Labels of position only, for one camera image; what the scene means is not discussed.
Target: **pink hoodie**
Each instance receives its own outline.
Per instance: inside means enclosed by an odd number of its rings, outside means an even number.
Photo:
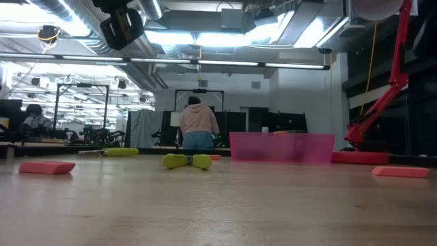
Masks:
[[[216,116],[208,106],[202,103],[189,105],[182,112],[180,130],[184,135],[185,133],[196,131],[209,132],[214,134],[214,136],[219,134]]]

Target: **red robotic arm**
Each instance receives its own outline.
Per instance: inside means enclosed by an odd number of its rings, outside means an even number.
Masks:
[[[378,118],[387,106],[393,101],[396,95],[408,84],[408,74],[404,70],[404,55],[407,43],[408,24],[410,23],[410,11],[412,0],[404,0],[400,10],[399,27],[395,44],[395,54],[393,56],[393,66],[389,79],[390,88],[379,98],[375,104],[363,115],[352,120],[348,125],[349,133],[345,139],[349,141],[359,151],[359,146],[363,142],[363,134],[370,125]]]

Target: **light fixture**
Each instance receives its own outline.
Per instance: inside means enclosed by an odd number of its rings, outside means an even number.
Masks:
[[[145,103],[146,102],[146,100],[147,100],[147,98],[146,98],[146,96],[145,95],[140,95],[140,97],[139,97],[139,101],[140,102],[142,102],[142,103]]]
[[[54,59],[54,55],[29,54],[29,53],[0,53],[4,58],[23,58],[23,59]]]
[[[323,21],[316,17],[293,44],[293,48],[311,48],[323,37]]]
[[[150,62],[155,64],[190,64],[189,59],[159,59],[159,58],[130,58],[132,62]]]
[[[89,93],[90,96],[106,96],[106,94],[101,93]],[[124,96],[125,94],[109,94],[109,96]]]
[[[309,64],[276,64],[276,63],[266,63],[267,68],[297,68],[297,69],[314,69],[323,70],[328,66],[323,65],[309,65]]]
[[[198,45],[210,47],[240,47],[250,43],[243,34],[233,33],[201,33],[197,39]]]
[[[278,39],[281,37],[282,33],[285,31],[285,28],[288,26],[288,23],[292,20],[292,17],[294,15],[294,11],[289,11],[287,13],[281,14],[278,16],[278,23],[279,26],[275,33],[270,38],[269,43],[272,44],[273,42],[277,42]]]
[[[246,32],[244,36],[250,43],[253,41],[262,41],[270,38],[277,28],[278,23],[265,24]]]
[[[210,61],[210,60],[199,60],[201,65],[228,65],[228,66],[257,66],[257,62],[250,61]]]
[[[110,62],[110,61],[97,61],[96,65],[99,66],[127,66],[126,62]]]
[[[189,32],[145,31],[149,42],[160,45],[194,44]]]
[[[64,59],[72,59],[79,61],[100,61],[100,62],[122,62],[121,57],[92,57],[92,56],[78,56],[78,55],[63,55]]]
[[[126,81],[124,79],[119,79],[118,80],[118,88],[124,90],[124,89],[126,89],[126,87],[127,87]]]
[[[32,78],[32,80],[30,80],[30,84],[34,85],[34,86],[39,86],[40,85],[40,78]]]
[[[322,46],[326,41],[332,38],[334,34],[337,33],[340,30],[340,28],[342,28],[348,21],[349,21],[349,17],[345,17],[338,25],[336,25],[332,30],[330,30],[328,34],[326,34],[315,46],[316,47]]]

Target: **pink foam block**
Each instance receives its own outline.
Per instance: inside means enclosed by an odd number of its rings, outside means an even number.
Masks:
[[[333,152],[334,163],[347,164],[372,164],[386,165],[389,164],[389,154],[381,152]]]
[[[393,176],[393,177],[407,177],[407,178],[426,178],[429,174],[428,168],[422,167],[385,167],[377,166],[372,172],[373,175],[378,176]]]
[[[76,164],[63,161],[26,161],[20,166],[20,172],[35,174],[67,174]]]
[[[211,160],[213,160],[213,161],[220,161],[221,160],[221,155],[218,155],[218,154],[209,154],[208,155],[210,158],[211,158]]]
[[[307,133],[231,133],[233,161],[330,164],[335,137]]]

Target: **yellow-green foam roller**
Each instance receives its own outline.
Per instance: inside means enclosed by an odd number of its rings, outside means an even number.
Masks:
[[[107,156],[131,156],[139,153],[137,148],[105,148],[102,149],[107,153]]]

